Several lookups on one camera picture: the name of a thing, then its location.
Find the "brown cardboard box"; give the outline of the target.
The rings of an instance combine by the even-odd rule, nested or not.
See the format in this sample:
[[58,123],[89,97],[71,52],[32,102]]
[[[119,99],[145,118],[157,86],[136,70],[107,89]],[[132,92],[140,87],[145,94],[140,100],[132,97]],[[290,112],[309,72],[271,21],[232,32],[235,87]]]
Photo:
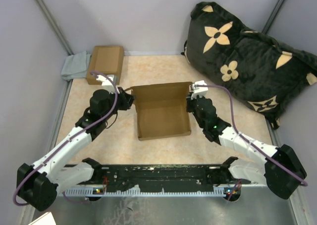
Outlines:
[[135,96],[137,136],[140,141],[188,136],[191,124],[186,98],[191,82],[131,86]]

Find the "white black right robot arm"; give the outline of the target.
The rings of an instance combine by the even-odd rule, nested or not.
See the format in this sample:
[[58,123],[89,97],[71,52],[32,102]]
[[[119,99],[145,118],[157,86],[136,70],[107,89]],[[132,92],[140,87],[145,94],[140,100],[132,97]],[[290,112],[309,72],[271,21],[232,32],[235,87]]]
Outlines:
[[221,146],[231,148],[249,159],[235,159],[221,170],[221,179],[233,183],[244,179],[265,184],[276,196],[289,199],[307,173],[295,151],[288,145],[276,147],[238,132],[216,114],[211,99],[187,96],[187,112],[192,113],[205,137]]

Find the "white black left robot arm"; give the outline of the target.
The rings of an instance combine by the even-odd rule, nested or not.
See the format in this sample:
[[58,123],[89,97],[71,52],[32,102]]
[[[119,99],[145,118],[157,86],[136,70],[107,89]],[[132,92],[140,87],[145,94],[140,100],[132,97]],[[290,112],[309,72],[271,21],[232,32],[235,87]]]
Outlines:
[[95,160],[87,158],[70,168],[65,168],[65,165],[107,128],[107,121],[113,115],[129,110],[135,98],[121,87],[112,93],[104,89],[96,90],[90,98],[89,107],[68,135],[33,164],[23,164],[18,168],[12,199],[14,204],[22,206],[17,201],[17,198],[21,198],[26,205],[41,212],[67,189],[86,181],[99,183],[103,177],[102,166]]

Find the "small folded cardboard box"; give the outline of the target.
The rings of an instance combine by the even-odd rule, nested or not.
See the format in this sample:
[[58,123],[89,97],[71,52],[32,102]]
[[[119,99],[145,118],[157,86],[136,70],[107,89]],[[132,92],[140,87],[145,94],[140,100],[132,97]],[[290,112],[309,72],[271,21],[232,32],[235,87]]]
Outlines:
[[116,73],[119,62],[119,47],[96,48],[95,71],[102,73]]

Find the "large folded cardboard box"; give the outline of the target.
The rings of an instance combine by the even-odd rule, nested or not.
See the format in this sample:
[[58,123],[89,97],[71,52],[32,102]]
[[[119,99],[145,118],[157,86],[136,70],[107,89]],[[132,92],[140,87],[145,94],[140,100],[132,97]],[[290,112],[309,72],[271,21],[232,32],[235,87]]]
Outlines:
[[89,85],[101,85],[90,72],[98,71],[104,75],[115,75],[116,85],[120,83],[124,60],[123,46],[95,46],[86,74],[86,81]]

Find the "grey folded cloth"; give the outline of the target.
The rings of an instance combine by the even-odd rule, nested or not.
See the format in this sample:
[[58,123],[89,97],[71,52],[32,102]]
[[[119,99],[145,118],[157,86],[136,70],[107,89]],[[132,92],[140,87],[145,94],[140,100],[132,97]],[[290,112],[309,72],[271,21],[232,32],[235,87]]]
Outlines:
[[68,56],[61,71],[61,78],[66,81],[85,78],[90,60],[91,54],[87,51]]

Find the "black floral plush pillow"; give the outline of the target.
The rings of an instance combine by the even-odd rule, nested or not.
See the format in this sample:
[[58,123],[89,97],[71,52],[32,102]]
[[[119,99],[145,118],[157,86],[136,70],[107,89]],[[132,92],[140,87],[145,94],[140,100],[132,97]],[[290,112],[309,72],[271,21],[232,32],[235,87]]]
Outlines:
[[264,115],[274,129],[288,104],[316,84],[314,54],[247,27],[216,2],[196,4],[190,18],[184,44],[187,61]]

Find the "white paper sheet corner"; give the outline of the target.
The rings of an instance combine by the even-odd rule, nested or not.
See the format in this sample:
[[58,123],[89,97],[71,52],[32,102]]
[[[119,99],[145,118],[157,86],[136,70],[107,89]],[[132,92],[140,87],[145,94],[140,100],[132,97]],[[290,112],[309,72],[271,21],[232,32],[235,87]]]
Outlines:
[[29,225],[56,225],[55,219],[51,212],[46,212],[31,223]]

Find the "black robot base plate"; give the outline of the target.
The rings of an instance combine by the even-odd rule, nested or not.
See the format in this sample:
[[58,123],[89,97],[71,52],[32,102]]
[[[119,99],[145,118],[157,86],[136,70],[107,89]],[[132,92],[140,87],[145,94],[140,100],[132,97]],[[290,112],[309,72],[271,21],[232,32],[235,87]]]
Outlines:
[[171,164],[171,165],[98,165],[88,181],[80,185],[100,184],[109,192],[126,191],[139,185],[141,191],[194,192],[213,191],[214,186],[237,181],[229,166],[238,160],[229,157],[222,164]]

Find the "left aluminium corner post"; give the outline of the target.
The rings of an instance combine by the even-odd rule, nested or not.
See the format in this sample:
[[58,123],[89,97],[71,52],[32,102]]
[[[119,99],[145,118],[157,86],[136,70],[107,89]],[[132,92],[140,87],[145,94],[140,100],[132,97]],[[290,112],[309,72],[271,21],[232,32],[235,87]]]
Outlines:
[[57,21],[55,20],[53,14],[50,12],[49,8],[47,7],[44,0],[34,0],[36,5],[39,7],[40,11],[42,12],[45,20],[48,22],[50,28],[54,32],[55,36],[57,37],[59,43],[61,44],[62,48],[65,52],[70,56],[73,55],[74,52],[66,39],[65,35],[62,32],[62,29],[59,27]]

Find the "aluminium corner post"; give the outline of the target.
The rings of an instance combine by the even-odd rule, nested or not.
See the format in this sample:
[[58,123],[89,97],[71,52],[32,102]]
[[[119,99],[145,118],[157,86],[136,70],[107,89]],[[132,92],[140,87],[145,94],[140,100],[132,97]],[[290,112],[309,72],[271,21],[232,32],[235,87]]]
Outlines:
[[277,15],[279,14],[284,2],[286,0],[278,0],[269,16],[269,18],[267,19],[263,29],[262,29],[262,33],[267,34],[271,28],[271,26],[273,25]]
[[34,0],[36,5],[39,7],[40,11],[42,12],[45,20],[48,22],[50,28],[54,32],[55,36],[57,37],[59,43],[61,44],[62,48],[65,52],[70,56],[73,55],[74,52],[66,39],[65,35],[62,32],[62,29],[59,27],[57,21],[55,20],[53,14],[50,12],[49,8],[47,7],[44,0]]

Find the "right aluminium corner post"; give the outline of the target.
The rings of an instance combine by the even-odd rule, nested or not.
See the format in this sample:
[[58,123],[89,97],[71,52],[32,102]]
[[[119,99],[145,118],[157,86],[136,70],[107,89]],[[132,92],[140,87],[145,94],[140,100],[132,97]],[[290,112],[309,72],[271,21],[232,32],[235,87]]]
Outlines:
[[278,0],[269,16],[269,18],[267,19],[263,29],[262,29],[262,33],[267,34],[271,28],[271,26],[273,25],[277,15],[279,14],[284,2],[286,0]]

